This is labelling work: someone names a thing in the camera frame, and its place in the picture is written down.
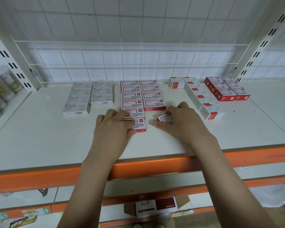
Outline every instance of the person's left hand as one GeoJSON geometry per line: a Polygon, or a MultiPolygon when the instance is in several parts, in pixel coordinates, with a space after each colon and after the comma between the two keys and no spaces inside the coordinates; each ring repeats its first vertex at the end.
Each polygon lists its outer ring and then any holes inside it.
{"type": "Polygon", "coordinates": [[[122,155],[129,139],[137,133],[130,129],[134,120],[122,121],[124,117],[130,116],[127,111],[117,112],[109,109],[106,115],[98,115],[94,130],[94,138],[87,159],[99,158],[100,161],[109,162],[113,165],[122,155]]]}

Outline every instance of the person's right hand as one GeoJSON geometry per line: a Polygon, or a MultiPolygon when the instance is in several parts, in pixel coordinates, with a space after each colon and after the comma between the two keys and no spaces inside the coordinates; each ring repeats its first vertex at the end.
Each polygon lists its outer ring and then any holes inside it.
{"type": "Polygon", "coordinates": [[[217,142],[200,116],[194,109],[189,108],[185,101],[181,102],[177,107],[168,107],[166,110],[166,114],[167,113],[171,113],[173,116],[172,124],[155,121],[152,125],[180,141],[184,141],[193,149],[198,149],[200,147],[199,145],[207,144],[208,142],[217,142]]]}

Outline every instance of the finger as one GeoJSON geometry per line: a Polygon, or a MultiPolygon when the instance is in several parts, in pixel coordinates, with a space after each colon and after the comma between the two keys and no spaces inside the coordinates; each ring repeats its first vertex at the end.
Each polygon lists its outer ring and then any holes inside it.
{"type": "Polygon", "coordinates": [[[105,118],[104,120],[107,121],[109,120],[110,118],[112,118],[114,115],[116,115],[118,112],[114,109],[109,109],[106,114],[105,114],[105,118]]]}
{"type": "Polygon", "coordinates": [[[134,126],[135,122],[136,122],[135,120],[123,121],[126,129],[130,129],[132,126],[134,126]]]}
{"type": "Polygon", "coordinates": [[[159,121],[152,122],[152,126],[159,128],[159,129],[167,132],[168,134],[170,134],[171,129],[172,129],[171,124],[167,124],[165,122],[159,122],[159,121]]]}
{"type": "Polygon", "coordinates": [[[185,101],[181,102],[177,107],[181,109],[189,108],[188,103],[185,101]]]}
{"type": "Polygon", "coordinates": [[[169,107],[166,109],[165,114],[167,114],[167,113],[174,114],[176,110],[177,110],[177,108],[176,108],[175,106],[169,106],[169,107]]]}
{"type": "Polygon", "coordinates": [[[102,121],[104,120],[104,115],[98,115],[96,118],[96,126],[100,125],[100,123],[102,123],[102,121]]]}
{"type": "Polygon", "coordinates": [[[114,116],[114,119],[122,120],[124,119],[124,117],[129,117],[129,116],[130,116],[130,113],[128,111],[120,111],[118,112],[118,114],[114,116]]]}
{"type": "Polygon", "coordinates": [[[130,138],[131,138],[134,134],[136,134],[136,133],[137,133],[137,130],[135,130],[135,129],[129,129],[129,130],[127,131],[127,136],[126,136],[126,139],[125,139],[126,144],[128,144],[130,138]]]}

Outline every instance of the hand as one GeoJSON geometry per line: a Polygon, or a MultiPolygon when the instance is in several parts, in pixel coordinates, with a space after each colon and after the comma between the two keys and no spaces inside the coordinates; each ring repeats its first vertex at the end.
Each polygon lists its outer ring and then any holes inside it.
{"type": "Polygon", "coordinates": [[[122,121],[124,117],[130,116],[127,111],[109,109],[106,115],[98,115],[94,130],[93,143],[88,153],[92,159],[99,158],[100,161],[113,165],[122,155],[129,139],[137,133],[130,129],[134,120],[122,121]]]}
{"type": "Polygon", "coordinates": [[[152,125],[180,141],[184,141],[193,150],[200,148],[205,143],[216,141],[216,138],[209,132],[200,116],[194,109],[189,108],[186,102],[181,102],[177,107],[168,107],[167,113],[171,113],[173,116],[172,124],[155,121],[152,125]]]}

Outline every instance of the person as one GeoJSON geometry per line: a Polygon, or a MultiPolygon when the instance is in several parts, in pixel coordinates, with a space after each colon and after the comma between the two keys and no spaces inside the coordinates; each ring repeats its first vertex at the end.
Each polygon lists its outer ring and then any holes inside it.
{"type": "MultiPolygon", "coordinates": [[[[210,197],[223,228],[278,227],[246,187],[225,155],[217,139],[209,132],[199,115],[186,102],[170,106],[166,113],[173,123],[152,125],[185,142],[201,162],[210,197]]],[[[97,228],[104,187],[115,161],[130,138],[134,121],[122,121],[129,113],[110,109],[96,120],[91,149],[81,165],[78,182],[58,224],[58,228],[97,228]]]]}

